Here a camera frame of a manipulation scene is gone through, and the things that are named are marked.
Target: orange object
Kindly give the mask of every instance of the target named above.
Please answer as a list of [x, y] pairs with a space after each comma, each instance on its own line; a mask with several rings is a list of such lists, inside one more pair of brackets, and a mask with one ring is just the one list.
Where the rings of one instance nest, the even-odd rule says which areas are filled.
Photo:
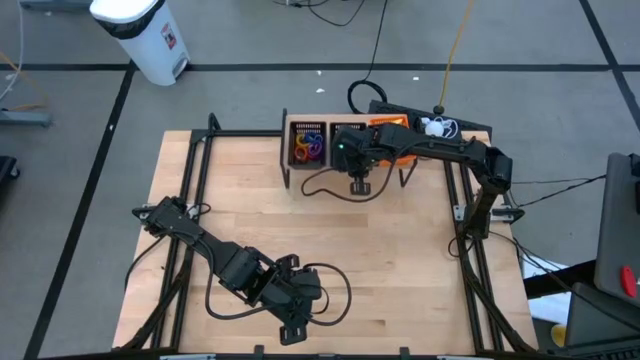
[[307, 148], [309, 147], [309, 143], [304, 142], [304, 134], [296, 135], [296, 146]]
[[[409, 120], [407, 119], [407, 115], [396, 115], [390, 117], [376, 118], [369, 120], [369, 126], [382, 125], [382, 124], [397, 124], [404, 126], [406, 128], [409, 127]], [[412, 163], [416, 159], [415, 155], [408, 155], [405, 157], [401, 157], [396, 161], [397, 166], [408, 165]], [[380, 166], [390, 166], [391, 163], [388, 161], [381, 161]]]
[[295, 156], [301, 163], [306, 163], [307, 160], [309, 160], [309, 153], [307, 152], [306, 147], [296, 146], [293, 150], [293, 156]]

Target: yellow cable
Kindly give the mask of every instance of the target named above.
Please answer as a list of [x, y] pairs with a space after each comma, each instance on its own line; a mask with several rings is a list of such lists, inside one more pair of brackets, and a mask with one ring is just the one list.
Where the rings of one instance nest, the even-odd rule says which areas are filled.
[[15, 76], [19, 75], [22, 78], [24, 78], [34, 89], [36, 89], [37, 92], [40, 93], [40, 95], [44, 100], [42, 104], [24, 104], [24, 105], [11, 108], [9, 110], [10, 111], [27, 111], [27, 110], [34, 110], [34, 109], [47, 107], [47, 105], [49, 104], [49, 96], [47, 96], [47, 93], [44, 90], [42, 90], [42, 88], [38, 85], [38, 83], [35, 80], [31, 79], [27, 75], [27, 73], [25, 73], [24, 71], [20, 71], [18, 67], [11, 61], [11, 59], [9, 59], [9, 57], [5, 55], [2, 51], [0, 51], [0, 58], [2, 58], [2, 60], [4, 60], [5, 63], [9, 64], [9, 66], [11, 66], [13, 70], [16, 71]]
[[442, 93], [440, 94], [440, 102], [439, 106], [442, 106], [444, 103], [444, 97], [447, 94], [447, 82], [449, 81], [449, 71], [451, 70], [451, 63], [453, 62], [453, 55], [456, 53], [456, 47], [458, 47], [458, 42], [460, 41], [460, 37], [462, 32], [464, 31], [464, 25], [469, 19], [469, 15], [471, 14], [471, 8], [473, 8], [473, 1], [469, 0], [467, 4], [467, 10], [464, 13], [464, 18], [462, 19], [462, 23], [460, 24], [460, 28], [458, 29], [458, 35], [456, 35], [456, 41], [453, 43], [453, 47], [451, 48], [451, 52], [449, 53], [449, 61], [447, 62], [447, 70], [444, 72], [444, 82], [442, 83]]

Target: gray floor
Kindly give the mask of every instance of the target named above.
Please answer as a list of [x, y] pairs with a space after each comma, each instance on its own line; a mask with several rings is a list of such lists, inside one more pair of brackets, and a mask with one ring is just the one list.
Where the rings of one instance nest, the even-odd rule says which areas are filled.
[[[368, 1], [347, 28], [268, 0], [169, 1], [196, 64], [366, 63], [382, 1]], [[442, 63], [465, 0], [391, 0], [378, 61]], [[591, 1], [620, 63], [640, 63], [634, 1]], [[342, 19], [354, 2], [318, 8]], [[0, 50], [17, 57], [16, 8], [0, 3]], [[25, 13], [28, 63], [126, 63], [126, 54], [86, 14]], [[457, 63], [606, 64], [578, 1], [477, 2]], [[5, 75], [0, 73], [0, 88]], [[0, 359], [23, 355], [69, 232], [98, 143], [124, 75], [34, 71], [51, 96], [49, 129], [0, 127], [0, 154], [23, 175], [0, 208]], [[348, 113], [346, 89], [362, 71], [189, 72], [172, 87], [134, 77], [41, 355], [110, 348], [139, 226], [130, 209], [147, 198], [165, 130], [203, 127], [214, 111], [225, 128], [277, 128], [294, 113]], [[430, 109], [443, 73], [376, 71], [390, 101]], [[640, 73], [625, 74], [640, 92]], [[316, 90], [322, 88], [324, 93]], [[640, 133], [610, 72], [454, 72], [447, 113], [494, 127], [515, 160], [514, 180], [595, 176], [609, 153], [640, 152]], [[359, 107], [372, 97], [356, 94]], [[2, 107], [33, 102], [20, 83]], [[561, 185], [517, 185], [525, 202]], [[603, 183], [527, 209], [515, 234], [551, 260], [593, 258]]]

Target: wire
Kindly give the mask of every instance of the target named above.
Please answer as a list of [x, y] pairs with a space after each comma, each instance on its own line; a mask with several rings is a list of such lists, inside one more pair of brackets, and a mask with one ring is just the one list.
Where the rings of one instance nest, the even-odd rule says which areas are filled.
[[325, 289], [323, 286], [311, 285], [311, 284], [300, 284], [300, 285], [294, 285], [294, 286], [296, 288], [312, 287], [315, 289], [320, 289], [324, 293], [325, 297], [327, 298], [327, 301], [325, 302], [324, 307], [322, 308], [322, 310], [312, 311], [311, 314], [313, 315], [324, 314], [327, 311], [327, 309], [329, 309], [329, 302], [331, 301], [331, 297], [329, 296], [329, 292], [327, 292], [327, 289]]
[[14, 64], [13, 61], [11, 61], [11, 59], [9, 59], [9, 57], [5, 55], [2, 51], [0, 51], [0, 58], [2, 58], [2, 60], [5, 63], [11, 66], [11, 68], [16, 71], [16, 74], [20, 75], [29, 83], [29, 85], [31, 85], [34, 89], [36, 89], [36, 91], [40, 93], [40, 96], [42, 96], [42, 99], [43, 99], [42, 104], [20, 105], [20, 106], [16, 106], [14, 108], [9, 109], [9, 111], [26, 111], [26, 110], [34, 110], [34, 109], [47, 107], [47, 104], [49, 103], [49, 96], [44, 90], [42, 90], [42, 88], [38, 85], [38, 83], [35, 80], [31, 79], [26, 72], [21, 71], [20, 68], [17, 67], [16, 64]]
[[331, 25], [333, 25], [333, 26], [337, 26], [337, 27], [345, 27], [345, 26], [348, 26], [349, 24], [351, 24], [351, 22], [353, 21], [353, 19], [355, 19], [355, 18], [356, 18], [356, 15], [358, 15], [358, 13], [360, 12], [360, 9], [362, 9], [362, 5], [364, 5], [364, 0], [360, 0], [360, 5], [358, 5], [358, 8], [357, 8], [357, 9], [356, 9], [356, 11], [353, 13], [353, 15], [351, 16], [351, 18], [349, 19], [349, 21], [347, 21], [347, 22], [346, 22], [346, 23], [344, 23], [344, 24], [339, 24], [339, 23], [333, 22], [333, 21], [331, 21], [331, 20], [328, 20], [328, 19], [326, 19], [326, 18], [324, 18], [324, 17], [320, 16], [317, 12], [315, 12], [315, 10], [313, 10], [314, 6], [312, 6], [312, 4], [311, 4], [311, 0], [308, 0], [308, 2], [307, 2], [307, 6], [305, 6], [305, 7], [307, 7], [307, 8], [309, 9], [309, 11], [311, 11], [311, 13], [312, 13], [313, 15], [315, 15], [315, 17], [317, 17], [318, 19], [320, 19], [320, 20], [322, 20], [322, 21], [326, 22], [327, 24], [331, 24]]
[[376, 45], [373, 47], [373, 56], [371, 56], [371, 63], [369, 64], [369, 71], [367, 72], [367, 76], [362, 79], [362, 81], [366, 81], [371, 75], [371, 71], [373, 71], [373, 65], [376, 62], [376, 55], [378, 54], [378, 44], [380, 43], [380, 34], [382, 34], [382, 24], [384, 23], [384, 14], [387, 12], [387, 4], [389, 0], [384, 0], [384, 5], [382, 6], [382, 13], [380, 15], [380, 24], [378, 25], [378, 34], [376, 35]]
[[[198, 205], [196, 205], [196, 204], [191, 205], [186, 211], [187, 215], [189, 215], [191, 210], [195, 209], [196, 206], [198, 206]], [[203, 203], [200, 203], [200, 207], [202, 207], [202, 206], [206, 206], [207, 210], [202, 211], [201, 209], [199, 209], [200, 211], [198, 212], [198, 214], [196, 214], [194, 216], [204, 215], [204, 214], [207, 214], [207, 213], [209, 213], [211, 211], [211, 205], [203, 202]]]
[[[540, 265], [539, 262], [537, 262], [536, 260], [534, 260], [531, 255], [536, 256], [538, 258], [540, 258], [540, 256], [536, 255], [533, 251], [529, 250], [528, 248], [524, 247], [520, 241], [518, 241], [518, 239], [515, 236], [512, 236], [512, 238], [509, 238], [506, 235], [494, 232], [494, 231], [489, 231], [490, 233], [494, 234], [494, 235], [498, 235], [500, 237], [502, 237], [503, 239], [506, 239], [508, 241], [510, 241], [511, 243], [514, 244], [514, 246], [516, 247], [516, 249], [520, 249], [522, 251], [522, 254], [524, 254], [523, 261], [525, 261], [526, 263], [528, 263], [529, 265], [536, 267], [542, 271], [544, 271], [547, 275], [549, 275], [549, 277], [551, 277], [551, 279], [553, 279], [553, 281], [555, 281], [558, 285], [560, 285], [560, 287], [562, 287], [565, 291], [570, 292], [571, 294], [573, 294], [574, 296], [578, 297], [579, 299], [581, 299], [582, 301], [586, 302], [587, 304], [591, 305], [594, 309], [598, 310], [599, 312], [601, 312], [602, 314], [608, 316], [609, 318], [635, 330], [640, 332], [640, 327], [610, 313], [609, 311], [603, 309], [600, 306], [597, 306], [596, 304], [594, 304], [593, 302], [591, 302], [589, 299], [585, 298], [584, 296], [576, 293], [571, 287], [569, 287], [564, 281], [562, 281], [560, 278], [558, 278], [558, 276], [556, 276], [553, 271], [550, 271], [549, 269], [547, 269], [546, 267]], [[555, 266], [554, 264], [551, 264], [549, 262], [547, 262], [548, 264], [556, 267], [556, 269], [558, 269], [557, 266]]]
[[590, 180], [591, 178], [573, 178], [573, 179], [560, 179], [560, 180], [538, 180], [538, 181], [512, 181], [511, 185], [529, 185], [529, 184], [558, 184], [563, 182], [574, 182]]
[[375, 91], [380, 96], [380, 101], [382, 101], [383, 103], [386, 103], [388, 101], [387, 93], [384, 91], [384, 89], [380, 85], [368, 80], [369, 76], [371, 75], [371, 72], [373, 71], [373, 65], [376, 62], [376, 54], [378, 53], [378, 44], [380, 43], [380, 34], [382, 33], [382, 24], [384, 23], [384, 14], [386, 14], [387, 12], [388, 2], [389, 2], [388, 0], [384, 0], [384, 5], [382, 6], [382, 13], [380, 15], [380, 24], [378, 25], [378, 34], [376, 35], [376, 44], [373, 47], [373, 56], [371, 56], [371, 62], [369, 63], [369, 71], [367, 71], [367, 75], [362, 80], [354, 81], [347, 89], [347, 102], [349, 104], [349, 108], [351, 109], [351, 112], [353, 112], [354, 114], [363, 114], [363, 112], [358, 110], [356, 106], [353, 104], [353, 90], [355, 90], [355, 88], [360, 85], [367, 85], [368, 87], [373, 89], [373, 91]]
[[329, 292], [327, 291], [327, 289], [324, 288], [324, 286], [320, 286], [320, 290], [322, 290], [324, 295], [327, 297], [327, 302], [324, 304], [324, 307], [322, 308], [322, 310], [312, 311], [311, 313], [313, 315], [324, 314], [327, 311], [327, 309], [329, 309], [329, 302], [331, 301], [331, 297], [329, 296]]
[[13, 76], [13, 79], [11, 79], [11, 82], [9, 83], [7, 88], [4, 89], [2, 94], [0, 94], [0, 100], [2, 100], [5, 95], [7, 95], [9, 90], [11, 90], [11, 88], [13, 87], [13, 84], [16, 83], [18, 75], [20, 74], [20, 70], [22, 70], [22, 62], [24, 60], [24, 15], [22, 14], [22, 6], [20, 5], [20, 0], [16, 0], [16, 4], [18, 5], [18, 18], [20, 23], [20, 29], [18, 31], [20, 39], [20, 56], [18, 58], [18, 67], [16, 69], [16, 73]]
[[587, 185], [587, 184], [589, 184], [589, 183], [592, 183], [592, 182], [597, 181], [597, 180], [600, 180], [600, 179], [604, 179], [604, 178], [606, 178], [606, 177], [607, 177], [607, 175], [606, 175], [606, 174], [605, 174], [605, 175], [596, 176], [596, 177], [594, 177], [594, 178], [587, 179], [587, 180], [585, 180], [585, 181], [583, 181], [583, 182], [581, 182], [581, 183], [579, 183], [579, 184], [575, 184], [575, 185], [568, 186], [568, 187], [566, 187], [566, 188], [564, 188], [564, 189], [562, 189], [562, 190], [558, 190], [558, 191], [556, 191], [556, 192], [553, 192], [553, 193], [551, 193], [551, 194], [545, 195], [545, 196], [543, 196], [543, 197], [541, 197], [541, 198], [538, 198], [538, 199], [536, 199], [536, 200], [532, 200], [532, 201], [526, 202], [526, 203], [524, 203], [524, 204], [518, 204], [518, 203], [515, 201], [515, 199], [513, 198], [513, 193], [511, 192], [511, 189], [509, 189], [509, 195], [511, 195], [511, 199], [513, 200], [514, 205], [516, 205], [518, 208], [522, 208], [522, 207], [525, 207], [525, 206], [530, 206], [530, 205], [533, 205], [533, 204], [537, 204], [537, 203], [539, 203], [540, 201], [547, 200], [547, 199], [552, 198], [552, 197], [554, 197], [554, 196], [556, 196], [556, 195], [560, 195], [560, 194], [562, 194], [562, 193], [564, 193], [564, 192], [567, 192], [567, 191], [569, 191], [569, 190], [573, 190], [573, 189], [579, 188], [580, 186]]
[[282, 6], [293, 6], [293, 7], [297, 7], [297, 8], [320, 6], [320, 5], [326, 4], [329, 0], [323, 0], [323, 1], [321, 1], [319, 3], [316, 3], [316, 4], [301, 4], [302, 1], [304, 1], [304, 0], [301, 0], [299, 2], [287, 5], [286, 3], [283, 3], [283, 2], [278, 2], [278, 1], [275, 1], [275, 0], [271, 0], [271, 2], [274, 3], [274, 4], [278, 4], [278, 5], [282, 5]]
[[456, 235], [453, 237], [453, 239], [449, 240], [449, 245], [447, 245], [447, 252], [452, 258], [455, 258], [455, 259], [459, 259], [461, 256], [467, 255], [469, 251], [471, 251], [471, 249], [473, 248], [473, 245], [475, 244], [475, 241], [472, 240], [471, 244], [469, 244], [469, 247], [466, 248], [466, 250], [462, 255], [460, 254], [456, 255], [453, 253], [453, 251], [451, 251], [451, 245], [453, 245], [453, 242], [457, 239], [458, 239], [458, 236]]
[[304, 195], [304, 196], [313, 196], [313, 195], [316, 195], [318, 193], [324, 192], [324, 193], [327, 193], [327, 194], [329, 194], [329, 195], [331, 195], [331, 196], [333, 196], [335, 198], [338, 198], [338, 199], [343, 200], [343, 201], [351, 202], [351, 203], [369, 202], [371, 200], [374, 200], [378, 196], [380, 196], [382, 194], [382, 192], [387, 188], [387, 184], [389, 184], [389, 179], [391, 178], [391, 173], [393, 171], [393, 167], [395, 166], [395, 164], [396, 164], [396, 161], [394, 159], [393, 162], [391, 162], [391, 166], [389, 166], [389, 171], [387, 172], [387, 177], [384, 179], [384, 183], [382, 184], [382, 187], [380, 188], [380, 190], [378, 190], [377, 193], [375, 193], [375, 194], [373, 194], [373, 195], [371, 195], [371, 196], [369, 196], [368, 198], [365, 198], [365, 199], [351, 199], [351, 198], [348, 198], [346, 196], [342, 196], [342, 195], [340, 195], [340, 194], [338, 194], [336, 192], [333, 192], [333, 191], [331, 191], [331, 190], [329, 190], [327, 188], [320, 188], [320, 189], [314, 190], [314, 191], [312, 191], [310, 193], [307, 193], [307, 192], [304, 191], [304, 186], [307, 184], [307, 182], [309, 180], [311, 180], [311, 179], [313, 179], [313, 178], [315, 178], [315, 177], [317, 177], [319, 175], [322, 175], [322, 174], [324, 174], [326, 172], [336, 171], [336, 169], [334, 169], [334, 168], [328, 168], [328, 169], [320, 170], [317, 173], [315, 173], [315, 174], [309, 176], [308, 178], [306, 178], [302, 182], [302, 185], [300, 185], [300, 192], [302, 192], [302, 195]]
[[442, 82], [442, 93], [440, 94], [440, 102], [438, 106], [442, 107], [444, 104], [444, 98], [447, 94], [447, 83], [449, 81], [449, 72], [451, 71], [451, 63], [453, 62], [453, 55], [456, 53], [456, 48], [458, 47], [458, 42], [460, 41], [460, 37], [462, 36], [462, 32], [464, 31], [464, 26], [469, 20], [469, 15], [471, 14], [471, 9], [473, 8], [473, 1], [469, 0], [467, 4], [467, 9], [464, 12], [464, 18], [462, 19], [462, 23], [460, 23], [460, 27], [458, 28], [458, 34], [456, 35], [456, 40], [453, 42], [453, 46], [451, 47], [451, 52], [449, 52], [449, 60], [447, 61], [447, 69], [444, 72], [444, 81]]
[[[447, 135], [445, 136], [445, 138], [446, 138], [446, 139], [453, 139], [453, 138], [455, 138], [455, 137], [458, 135], [458, 132], [460, 131], [460, 127], [458, 126], [458, 123], [457, 123], [455, 120], [453, 120], [453, 119], [449, 119], [449, 120], [445, 120], [445, 121], [443, 121], [443, 122], [442, 122], [442, 125], [444, 126], [444, 124], [449, 125], [449, 127], [448, 127], [448, 128], [445, 128], [445, 129], [448, 129], [448, 130], [449, 130], [449, 132], [447, 133]], [[455, 126], [456, 126], [456, 130], [455, 130], [455, 131], [453, 131], [453, 130], [451, 129], [451, 124], [455, 124]]]
[[342, 279], [344, 280], [345, 285], [347, 286], [347, 305], [345, 306], [344, 310], [342, 311], [342, 314], [340, 314], [340, 316], [333, 320], [333, 321], [320, 321], [320, 320], [316, 320], [312, 317], [307, 316], [306, 314], [299, 312], [302, 314], [303, 317], [305, 317], [310, 323], [312, 324], [316, 324], [316, 325], [320, 325], [320, 326], [333, 326], [336, 325], [338, 323], [340, 323], [345, 316], [347, 316], [347, 313], [349, 312], [349, 309], [351, 308], [351, 300], [353, 298], [353, 294], [351, 292], [351, 283], [349, 283], [349, 279], [347, 278], [347, 275], [340, 270], [337, 266], [333, 266], [331, 264], [325, 264], [325, 263], [309, 263], [305, 266], [303, 266], [303, 269], [308, 269], [308, 268], [312, 268], [312, 267], [324, 267], [327, 269], [331, 269], [335, 272], [338, 273], [338, 275], [340, 275], [342, 277]]
[[160, 242], [165, 238], [166, 236], [166, 232], [163, 232], [160, 235], [160, 237], [153, 242], [153, 244], [151, 244], [148, 248], [146, 248], [143, 252], [140, 253], [140, 255], [138, 255], [135, 260], [133, 260], [133, 262], [131, 263], [131, 265], [129, 265], [129, 269], [127, 270], [127, 274], [124, 277], [124, 290], [127, 290], [127, 285], [129, 285], [129, 277], [131, 276], [131, 272], [133, 271], [133, 269], [136, 267], [136, 265], [140, 262], [140, 260], [142, 260], [143, 257], [145, 257], [151, 250], [153, 250], [158, 244], [160, 244]]

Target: black metal frame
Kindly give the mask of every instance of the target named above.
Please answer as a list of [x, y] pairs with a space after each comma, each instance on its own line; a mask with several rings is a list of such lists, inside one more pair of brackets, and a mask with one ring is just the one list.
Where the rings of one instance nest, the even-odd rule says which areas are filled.
[[[193, 175], [193, 168], [195, 164], [195, 156], [197, 152], [197, 147], [200, 142], [204, 142], [204, 151], [202, 154], [202, 162], [200, 165], [200, 173], [198, 175], [198, 184], [196, 188], [196, 196], [195, 196], [195, 204], [201, 204], [204, 197], [204, 187], [207, 181], [209, 161], [211, 158], [212, 147], [213, 147], [213, 139], [214, 137], [281, 137], [284, 138], [285, 124], [286, 124], [286, 109], [283, 111], [283, 119], [282, 119], [282, 129], [280, 130], [222, 130], [220, 128], [220, 124], [216, 120], [213, 114], [209, 115], [209, 128], [206, 130], [193, 130], [191, 133], [191, 138], [189, 140], [189, 149], [187, 151], [187, 159], [185, 164], [185, 170], [183, 173], [182, 184], [180, 189], [180, 196], [185, 198], [188, 196], [188, 189], [191, 183], [191, 178]], [[281, 141], [280, 146], [280, 167], [283, 175], [283, 180], [286, 188], [289, 188], [289, 178], [290, 172], [288, 169], [284, 167], [283, 164], [283, 151], [284, 144]], [[406, 185], [409, 177], [413, 173], [413, 170], [417, 166], [417, 160], [412, 165], [409, 173], [406, 178], [403, 174], [400, 174], [401, 185]], [[453, 206], [458, 205], [458, 195], [457, 189], [455, 185], [453, 168], [450, 162], [444, 162], [444, 170], [447, 181], [447, 189], [449, 192], [449, 200], [451, 202], [452, 209], [452, 218], [454, 219], [454, 229], [456, 233], [459, 231], [459, 227], [455, 221], [455, 216], [453, 216]], [[466, 202], [469, 204], [473, 200], [473, 194], [471, 190], [471, 182], [468, 174], [468, 169], [464, 166], [460, 167], [461, 178], [464, 190], [464, 196]], [[476, 248], [476, 256], [477, 256], [477, 264], [480, 273], [480, 277], [482, 280], [483, 287], [487, 290], [489, 294], [491, 294], [491, 282], [489, 277], [489, 272], [487, 268], [486, 256], [484, 254], [484, 247], [482, 242], [477, 242], [475, 245]], [[458, 251], [461, 253], [465, 251], [465, 240], [458, 239]], [[171, 287], [173, 280], [173, 273], [175, 272], [176, 261], [177, 261], [177, 253], [178, 253], [178, 241], [172, 240], [169, 248], [169, 253], [167, 257], [166, 263], [166, 271], [164, 274], [162, 289], [161, 289], [161, 297], [168, 293], [169, 288]], [[469, 262], [468, 257], [461, 257], [461, 269], [464, 269], [463, 261]], [[180, 336], [182, 334], [182, 326], [184, 320], [184, 312], [186, 310], [186, 296], [188, 293], [189, 280], [190, 280], [190, 272], [191, 265], [193, 260], [193, 250], [187, 249], [183, 259], [182, 268], [186, 270], [186, 273], [183, 274], [185, 276], [181, 289], [178, 293], [178, 302], [176, 305], [176, 315], [174, 317], [174, 323], [172, 326], [171, 333], [171, 341], [169, 347], [160, 347], [162, 331], [164, 327], [164, 314], [162, 315], [161, 320], [158, 322], [158, 325], [155, 328], [155, 331], [152, 335], [151, 341], [151, 349], [124, 349], [118, 350], [114, 352], [108, 353], [98, 353], [98, 354], [85, 354], [85, 355], [72, 355], [72, 356], [63, 356], [49, 359], [58, 359], [58, 360], [101, 360], [101, 359], [159, 359], [161, 356], [167, 355], [178, 355], [180, 354], [179, 344], [180, 344]], [[492, 356], [494, 358], [505, 358], [505, 359], [553, 359], [555, 357], [550, 357], [549, 355], [543, 354], [531, 354], [531, 353], [514, 353], [514, 352], [504, 352], [502, 345], [502, 337], [500, 335], [500, 331], [497, 329], [495, 322], [490, 318], [490, 329], [494, 350], [485, 350], [483, 344], [482, 331], [480, 327], [480, 319], [478, 315], [478, 309], [476, 304], [475, 294], [472, 291], [471, 287], [465, 282], [465, 295], [467, 301], [467, 310], [469, 312], [469, 320], [471, 327], [471, 334], [473, 337], [474, 344], [474, 352], [475, 355], [470, 356]], [[339, 360], [349, 360], [349, 359], [401, 359], [401, 360], [409, 360], [409, 359], [437, 359], [438, 357], [435, 355], [411, 355], [409, 352], [409, 348], [401, 347], [398, 349], [397, 355], [339, 355], [339, 354], [265, 354], [264, 346], [256, 345], [254, 349], [254, 353], [247, 354], [215, 354], [215, 359], [224, 360], [224, 359], [251, 359], [251, 360], [259, 360], [259, 359], [290, 359], [290, 360], [307, 360], [307, 359], [339, 359]]]
[[595, 286], [593, 283], [595, 272], [596, 260], [594, 259], [566, 269], [526, 278], [524, 279], [524, 290], [527, 293], [527, 299], [566, 292], [567, 290], [558, 284], [558, 279], [568, 287], [573, 287], [575, 283], [583, 283], [593, 287]]

